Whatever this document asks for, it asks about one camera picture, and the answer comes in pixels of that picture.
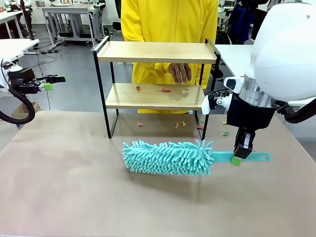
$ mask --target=workbench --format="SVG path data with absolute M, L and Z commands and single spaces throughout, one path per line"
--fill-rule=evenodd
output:
M 16 25 L 16 28 L 18 30 L 19 37 L 21 39 L 23 39 L 22 32 L 21 32 L 21 29 L 20 29 L 20 26 L 18 23 L 18 19 L 17 19 L 17 15 L 22 14 L 22 13 L 23 13 L 22 11 L 0 12 L 0 24 L 5 23 L 6 30 L 8 31 L 10 39 L 12 38 L 12 35 L 11 35 L 10 29 L 8 26 L 8 21 L 11 21 L 11 20 L 15 21 L 15 25 Z
M 260 163 L 216 163 L 205 177 L 129 172 L 122 143 L 194 142 L 189 115 L 37 112 L 0 154 L 0 233 L 19 236 L 314 237 L 316 165 L 273 118 Z M 186 126 L 174 129 L 174 122 Z M 232 151 L 237 128 L 211 115 L 206 140 Z
M 12 62 L 37 43 L 38 39 L 0 39 L 0 58 L 4 59 L 3 62 Z
M 52 47 L 56 46 L 54 43 L 55 40 L 92 41 L 94 47 L 96 41 L 104 37 L 102 19 L 99 16 L 99 5 L 95 8 L 92 4 L 72 4 L 68 6 L 41 7 L 41 9 Z M 62 17 L 62 14 L 69 16 L 70 25 L 67 20 L 66 22 L 64 21 L 66 17 Z M 90 37 L 80 36 L 83 33 L 81 15 L 88 16 Z M 65 28 L 69 30 L 69 27 L 71 27 L 72 36 L 61 36 L 61 34 L 69 33 L 65 30 Z

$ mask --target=debris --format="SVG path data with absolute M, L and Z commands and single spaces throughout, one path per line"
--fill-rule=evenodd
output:
M 160 90 L 156 90 L 156 91 L 161 91 L 161 92 L 171 92 L 171 90 L 166 90 L 166 89 L 164 89 L 163 87 L 162 87 L 162 88 L 160 88 Z

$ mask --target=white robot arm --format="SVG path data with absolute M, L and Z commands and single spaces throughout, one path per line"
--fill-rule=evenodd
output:
M 291 123 L 316 114 L 316 100 L 294 112 L 287 101 L 316 96 L 316 6 L 279 4 L 268 12 L 257 35 L 244 77 L 226 78 L 233 93 L 217 98 L 227 124 L 238 127 L 235 157 L 247 158 L 255 131 L 266 128 L 275 111 Z

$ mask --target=wooden shelf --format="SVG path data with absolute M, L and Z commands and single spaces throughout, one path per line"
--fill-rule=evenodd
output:
M 158 91 L 161 88 L 171 92 Z M 106 100 L 109 109 L 201 110 L 200 85 L 114 83 Z
M 206 43 L 109 41 L 98 53 L 100 61 L 144 63 L 208 63 L 216 56 Z

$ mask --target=cardboard box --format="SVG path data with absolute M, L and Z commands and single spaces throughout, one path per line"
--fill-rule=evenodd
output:
M 34 107 L 34 110 L 35 110 L 35 113 L 37 111 L 41 111 L 40 109 L 40 106 L 38 103 L 36 102 L 32 102 L 32 105 Z M 26 108 L 26 106 L 24 104 L 20 104 L 16 109 L 15 111 L 12 112 L 12 117 L 15 118 L 15 119 L 24 119 L 28 116 L 28 110 Z

